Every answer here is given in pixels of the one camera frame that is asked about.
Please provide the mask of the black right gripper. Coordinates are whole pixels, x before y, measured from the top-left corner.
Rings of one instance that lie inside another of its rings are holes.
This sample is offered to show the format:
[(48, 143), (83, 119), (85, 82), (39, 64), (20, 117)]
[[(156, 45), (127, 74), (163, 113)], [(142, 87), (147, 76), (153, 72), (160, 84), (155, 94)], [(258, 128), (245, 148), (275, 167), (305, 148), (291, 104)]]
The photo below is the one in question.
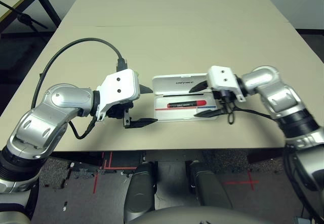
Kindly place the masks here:
[[(189, 93), (199, 92), (208, 88), (207, 81), (203, 81), (195, 85), (189, 90)], [(213, 90), (213, 96), (218, 104), (217, 110), (205, 110), (196, 113), (197, 118), (213, 118), (223, 114), (231, 114), (232, 109), (230, 104), (235, 101), (235, 94), (229, 90), (216, 91)]]

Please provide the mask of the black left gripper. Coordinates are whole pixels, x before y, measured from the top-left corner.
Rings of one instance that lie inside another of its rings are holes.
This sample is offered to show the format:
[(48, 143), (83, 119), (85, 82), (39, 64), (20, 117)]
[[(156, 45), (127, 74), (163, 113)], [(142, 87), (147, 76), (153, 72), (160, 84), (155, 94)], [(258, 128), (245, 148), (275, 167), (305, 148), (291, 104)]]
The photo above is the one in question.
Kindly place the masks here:
[[(140, 93), (151, 94), (153, 93), (153, 90), (144, 85), (140, 85)], [(113, 105), (106, 112), (106, 116), (108, 118), (121, 119), (123, 121), (124, 128), (126, 129), (142, 128), (158, 121), (158, 119), (154, 118), (140, 118), (133, 121), (129, 114), (129, 110), (133, 108), (133, 106), (133, 102)]]

